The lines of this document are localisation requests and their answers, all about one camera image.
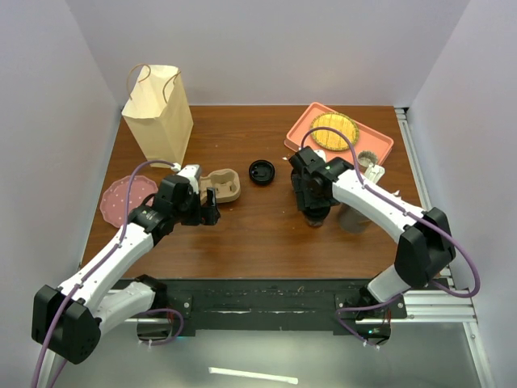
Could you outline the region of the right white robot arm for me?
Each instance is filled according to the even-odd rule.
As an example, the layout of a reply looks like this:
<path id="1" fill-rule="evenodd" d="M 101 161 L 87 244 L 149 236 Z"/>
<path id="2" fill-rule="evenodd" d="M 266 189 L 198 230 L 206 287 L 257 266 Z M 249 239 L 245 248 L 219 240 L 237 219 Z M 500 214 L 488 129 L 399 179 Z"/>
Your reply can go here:
<path id="1" fill-rule="evenodd" d="M 397 243 L 393 264 L 363 286 L 349 307 L 379 317 L 394 298 L 428 285 L 455 258 L 443 211 L 409 205 L 366 179 L 349 162 L 342 158 L 327 162 L 308 146 L 288 161 L 296 206 L 311 226 L 321 225 L 332 207 L 347 205 Z"/>

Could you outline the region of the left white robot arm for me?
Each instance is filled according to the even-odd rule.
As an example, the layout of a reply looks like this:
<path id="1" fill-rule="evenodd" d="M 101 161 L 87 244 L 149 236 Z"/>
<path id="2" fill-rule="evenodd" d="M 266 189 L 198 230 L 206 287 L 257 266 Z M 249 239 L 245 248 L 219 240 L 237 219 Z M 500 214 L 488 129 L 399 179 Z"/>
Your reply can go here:
<path id="1" fill-rule="evenodd" d="M 56 288 L 43 286 L 34 297 L 32 338 L 77 365 L 125 319 L 144 313 L 162 315 L 170 303 L 167 287 L 151 276 L 139 276 L 113 295 L 109 291 L 175 225 L 218 222 L 217 190 L 207 188 L 206 199 L 201 200 L 194 181 L 186 175 L 167 176 L 153 203 L 136 207 L 127 225 L 83 269 Z"/>

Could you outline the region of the brown paper bag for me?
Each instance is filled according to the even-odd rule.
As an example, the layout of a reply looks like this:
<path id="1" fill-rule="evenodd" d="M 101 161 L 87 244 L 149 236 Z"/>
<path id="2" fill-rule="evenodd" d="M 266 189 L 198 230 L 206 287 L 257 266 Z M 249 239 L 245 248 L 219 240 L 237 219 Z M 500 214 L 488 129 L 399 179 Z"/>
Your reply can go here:
<path id="1" fill-rule="evenodd" d="M 183 164 L 193 128 L 181 70 L 173 65 L 135 65 L 126 80 L 122 117 L 147 160 Z"/>

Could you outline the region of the black cup lid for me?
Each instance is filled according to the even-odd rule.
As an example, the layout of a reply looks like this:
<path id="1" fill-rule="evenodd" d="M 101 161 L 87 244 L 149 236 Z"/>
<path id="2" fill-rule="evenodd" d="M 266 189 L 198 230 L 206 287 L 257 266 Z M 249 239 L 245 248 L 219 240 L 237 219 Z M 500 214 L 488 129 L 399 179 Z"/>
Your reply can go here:
<path id="1" fill-rule="evenodd" d="M 248 174 L 251 181 L 255 184 L 267 186 L 275 178 L 275 167 L 271 162 L 259 159 L 250 164 Z"/>

